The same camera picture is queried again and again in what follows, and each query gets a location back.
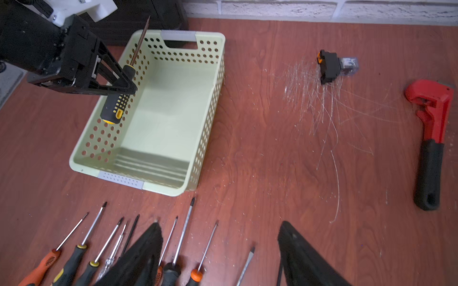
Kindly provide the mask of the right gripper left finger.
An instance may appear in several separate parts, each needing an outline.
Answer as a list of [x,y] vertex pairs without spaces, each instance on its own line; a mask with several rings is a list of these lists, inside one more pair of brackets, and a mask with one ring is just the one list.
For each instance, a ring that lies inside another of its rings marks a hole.
[[154,222],[95,284],[97,286],[155,285],[162,244],[161,226]]

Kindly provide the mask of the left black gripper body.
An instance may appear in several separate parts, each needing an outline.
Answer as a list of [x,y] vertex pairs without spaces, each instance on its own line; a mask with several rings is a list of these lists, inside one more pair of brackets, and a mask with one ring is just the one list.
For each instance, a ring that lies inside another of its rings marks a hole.
[[30,72],[29,83],[67,94],[107,95],[107,88],[97,82],[107,46],[84,19],[69,17],[54,48],[51,63],[40,75]]

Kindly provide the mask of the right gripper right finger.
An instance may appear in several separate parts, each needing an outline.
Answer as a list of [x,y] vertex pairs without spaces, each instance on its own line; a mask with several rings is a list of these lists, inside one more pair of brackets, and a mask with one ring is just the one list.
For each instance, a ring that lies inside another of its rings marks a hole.
[[277,240],[280,250],[278,286],[282,277],[289,286],[349,285],[290,222],[281,223]]

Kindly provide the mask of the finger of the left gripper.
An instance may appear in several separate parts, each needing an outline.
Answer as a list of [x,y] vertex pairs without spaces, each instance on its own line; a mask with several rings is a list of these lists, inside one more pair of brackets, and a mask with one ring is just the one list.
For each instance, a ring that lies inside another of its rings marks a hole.
[[115,81],[122,73],[122,67],[101,41],[84,56],[83,67],[76,74],[76,92],[88,95],[109,95],[114,92]]

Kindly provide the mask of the black yellow long screwdriver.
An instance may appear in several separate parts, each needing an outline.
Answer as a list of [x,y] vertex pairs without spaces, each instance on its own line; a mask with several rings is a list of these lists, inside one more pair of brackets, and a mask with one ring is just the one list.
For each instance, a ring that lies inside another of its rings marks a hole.
[[135,83],[132,81],[136,73],[134,63],[137,59],[138,53],[140,52],[141,45],[148,30],[150,18],[151,17],[149,16],[146,21],[130,62],[124,65],[120,77],[114,82],[114,92],[109,94],[104,102],[100,117],[101,120],[107,124],[116,125],[120,123],[130,95],[135,94],[138,89]]

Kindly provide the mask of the orange short screwdriver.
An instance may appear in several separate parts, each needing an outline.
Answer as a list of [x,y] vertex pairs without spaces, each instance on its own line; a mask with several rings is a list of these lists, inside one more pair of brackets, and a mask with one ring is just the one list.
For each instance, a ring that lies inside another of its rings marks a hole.
[[213,230],[211,232],[211,235],[210,235],[210,237],[208,239],[208,243],[206,245],[206,249],[205,249],[205,251],[203,253],[203,256],[202,256],[202,258],[200,260],[199,266],[192,270],[192,272],[190,274],[190,278],[189,278],[188,283],[186,284],[186,286],[199,286],[200,282],[202,281],[202,278],[203,278],[202,266],[203,266],[203,263],[205,261],[207,252],[208,252],[208,250],[210,248],[210,245],[211,245],[214,233],[215,233],[215,231],[216,231],[216,229],[218,227],[218,224],[219,224],[219,220],[216,220],[215,225],[213,226]]

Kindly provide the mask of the orange handle screwdriver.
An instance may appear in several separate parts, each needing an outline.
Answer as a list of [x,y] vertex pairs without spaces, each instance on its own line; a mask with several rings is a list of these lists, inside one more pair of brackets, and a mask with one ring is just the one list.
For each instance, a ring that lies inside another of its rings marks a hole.
[[64,240],[55,248],[52,249],[39,263],[39,265],[32,270],[25,278],[23,278],[18,286],[39,286],[47,273],[47,271],[51,268],[54,262],[60,257],[61,248],[63,247],[64,243],[70,238],[70,236],[76,231],[78,226],[83,222],[83,220],[88,216],[89,212],[87,212],[79,222],[74,226],[74,228],[68,233],[68,235],[64,238]]

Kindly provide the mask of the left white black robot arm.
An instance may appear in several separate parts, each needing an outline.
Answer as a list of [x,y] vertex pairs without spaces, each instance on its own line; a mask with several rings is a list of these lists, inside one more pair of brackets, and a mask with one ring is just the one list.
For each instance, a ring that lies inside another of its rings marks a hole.
[[77,15],[58,27],[19,1],[1,12],[1,60],[28,82],[65,94],[135,94],[137,86],[101,38]]

